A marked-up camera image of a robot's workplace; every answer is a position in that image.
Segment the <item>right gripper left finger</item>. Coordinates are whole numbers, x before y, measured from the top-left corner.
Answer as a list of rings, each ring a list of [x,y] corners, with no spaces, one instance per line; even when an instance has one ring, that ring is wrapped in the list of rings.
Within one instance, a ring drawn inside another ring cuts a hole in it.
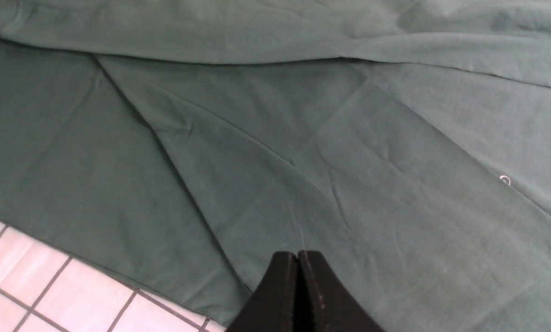
[[[250,300],[226,329],[228,332],[292,332],[298,260],[276,252]]]

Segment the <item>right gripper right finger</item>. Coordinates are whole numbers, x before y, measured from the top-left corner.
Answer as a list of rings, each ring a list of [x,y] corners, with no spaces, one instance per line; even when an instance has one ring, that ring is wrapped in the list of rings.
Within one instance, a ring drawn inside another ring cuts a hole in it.
[[[340,282],[323,254],[301,251],[297,285],[299,332],[382,332]]]

